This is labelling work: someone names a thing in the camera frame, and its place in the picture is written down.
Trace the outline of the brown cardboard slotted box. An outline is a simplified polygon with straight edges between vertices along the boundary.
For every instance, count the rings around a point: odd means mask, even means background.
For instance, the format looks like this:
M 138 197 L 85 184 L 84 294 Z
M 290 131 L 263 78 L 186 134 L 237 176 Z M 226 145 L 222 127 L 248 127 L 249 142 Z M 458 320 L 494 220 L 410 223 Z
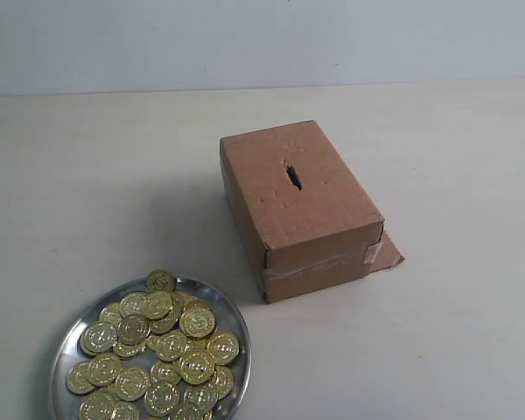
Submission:
M 223 137 L 220 170 L 268 303 L 404 260 L 379 208 L 314 120 Z

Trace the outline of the gold coin on plate rim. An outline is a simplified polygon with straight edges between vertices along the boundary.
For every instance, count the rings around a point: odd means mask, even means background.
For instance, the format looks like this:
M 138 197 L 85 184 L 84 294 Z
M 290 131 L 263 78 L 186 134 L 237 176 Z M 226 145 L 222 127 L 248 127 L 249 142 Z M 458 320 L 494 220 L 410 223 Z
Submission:
M 176 277 L 167 269 L 154 269 L 145 280 L 148 293 L 154 291 L 174 291 Z

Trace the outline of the gold coin right side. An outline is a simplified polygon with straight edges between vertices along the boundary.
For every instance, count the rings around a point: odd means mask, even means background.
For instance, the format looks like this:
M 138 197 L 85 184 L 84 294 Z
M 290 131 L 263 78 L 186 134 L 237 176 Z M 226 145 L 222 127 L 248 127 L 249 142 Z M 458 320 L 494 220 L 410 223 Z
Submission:
M 186 309 L 180 317 L 179 328 L 187 336 L 195 339 L 210 335 L 216 327 L 214 313 L 206 307 Z

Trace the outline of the gold coin top centre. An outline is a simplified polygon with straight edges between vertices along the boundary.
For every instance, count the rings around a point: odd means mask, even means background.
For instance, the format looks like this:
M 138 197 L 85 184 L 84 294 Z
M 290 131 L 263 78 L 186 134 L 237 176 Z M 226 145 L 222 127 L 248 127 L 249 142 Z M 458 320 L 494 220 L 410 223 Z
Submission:
M 137 314 L 146 318 L 145 300 L 147 294 L 141 291 L 132 291 L 125 295 L 119 303 L 119 312 L 122 318 Z

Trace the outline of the gold coin plate middle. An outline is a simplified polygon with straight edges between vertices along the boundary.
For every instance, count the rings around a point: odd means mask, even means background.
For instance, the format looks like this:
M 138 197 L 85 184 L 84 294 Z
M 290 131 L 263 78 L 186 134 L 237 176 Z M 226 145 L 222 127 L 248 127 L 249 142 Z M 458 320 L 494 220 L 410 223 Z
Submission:
M 180 330 L 173 330 L 160 336 L 156 345 L 156 356 L 165 362 L 179 359 L 187 350 L 188 339 Z

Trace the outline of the round metal plate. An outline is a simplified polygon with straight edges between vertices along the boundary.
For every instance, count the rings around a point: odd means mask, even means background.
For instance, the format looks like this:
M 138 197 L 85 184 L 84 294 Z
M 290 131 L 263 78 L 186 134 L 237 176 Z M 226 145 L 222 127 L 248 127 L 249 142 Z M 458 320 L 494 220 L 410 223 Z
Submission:
M 133 291 L 144 291 L 145 279 L 138 278 L 123 283 L 100 295 L 83 310 L 68 327 L 52 358 L 51 373 L 47 393 L 48 417 L 50 419 L 77 419 L 84 397 L 71 393 L 66 385 L 69 369 L 88 358 L 79 345 L 84 330 L 98 320 L 101 310 L 108 304 L 120 300 Z M 195 295 L 211 304 L 216 315 L 216 329 L 230 331 L 240 344 L 239 355 L 229 368 L 234 374 L 234 390 L 215 407 L 215 419 L 231 419 L 242 403 L 249 384 L 251 370 L 251 343 L 249 329 L 237 305 L 214 285 L 201 280 L 179 277 L 177 291 Z

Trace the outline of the gold coin lower centre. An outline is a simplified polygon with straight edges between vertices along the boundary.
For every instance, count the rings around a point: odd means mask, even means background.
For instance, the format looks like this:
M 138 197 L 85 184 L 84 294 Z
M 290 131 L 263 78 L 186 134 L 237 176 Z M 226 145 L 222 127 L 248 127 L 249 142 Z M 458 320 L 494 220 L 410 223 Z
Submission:
M 214 357 L 205 349 L 191 348 L 178 359 L 179 374 L 188 384 L 200 385 L 208 381 L 214 370 Z

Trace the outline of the gold coin dark centre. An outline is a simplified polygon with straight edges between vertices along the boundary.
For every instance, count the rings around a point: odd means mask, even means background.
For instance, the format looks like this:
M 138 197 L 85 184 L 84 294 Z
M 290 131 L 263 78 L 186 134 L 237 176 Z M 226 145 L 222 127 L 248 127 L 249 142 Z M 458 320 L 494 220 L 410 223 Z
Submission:
M 140 314 L 130 314 L 122 318 L 117 326 L 119 340 L 128 346 L 135 346 L 145 341 L 150 333 L 149 320 Z

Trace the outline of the gold coin left side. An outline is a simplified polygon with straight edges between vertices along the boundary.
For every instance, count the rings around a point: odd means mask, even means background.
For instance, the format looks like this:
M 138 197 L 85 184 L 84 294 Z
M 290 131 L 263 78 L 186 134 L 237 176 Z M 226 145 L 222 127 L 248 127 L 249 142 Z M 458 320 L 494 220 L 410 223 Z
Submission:
M 117 342 L 116 328 L 106 321 L 97 321 L 89 325 L 80 336 L 83 350 L 89 354 L 109 351 Z

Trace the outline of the gold coin bottom centre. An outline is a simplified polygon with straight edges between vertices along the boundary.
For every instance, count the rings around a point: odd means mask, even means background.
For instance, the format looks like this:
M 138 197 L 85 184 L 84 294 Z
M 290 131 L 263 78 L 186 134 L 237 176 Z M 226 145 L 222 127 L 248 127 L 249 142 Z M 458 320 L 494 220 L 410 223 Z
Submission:
M 179 400 L 179 389 L 168 381 L 158 381 L 150 385 L 143 396 L 145 409 L 153 417 L 167 416 Z

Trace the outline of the gold coin far left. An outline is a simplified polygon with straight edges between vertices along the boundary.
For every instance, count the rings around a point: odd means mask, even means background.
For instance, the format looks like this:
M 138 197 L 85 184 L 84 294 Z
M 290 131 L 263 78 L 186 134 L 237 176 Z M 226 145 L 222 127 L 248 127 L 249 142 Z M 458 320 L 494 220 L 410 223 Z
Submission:
M 73 365 L 66 375 L 66 387 L 75 395 L 86 395 L 96 390 L 96 386 L 88 379 L 89 360 Z

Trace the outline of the gold coin bottom left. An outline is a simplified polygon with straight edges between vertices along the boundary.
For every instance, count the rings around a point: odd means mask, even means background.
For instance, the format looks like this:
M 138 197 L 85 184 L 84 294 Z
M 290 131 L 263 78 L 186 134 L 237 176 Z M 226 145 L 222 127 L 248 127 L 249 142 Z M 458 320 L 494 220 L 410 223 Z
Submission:
M 116 399 L 108 392 L 96 391 L 80 405 L 80 420 L 109 420 L 115 412 Z

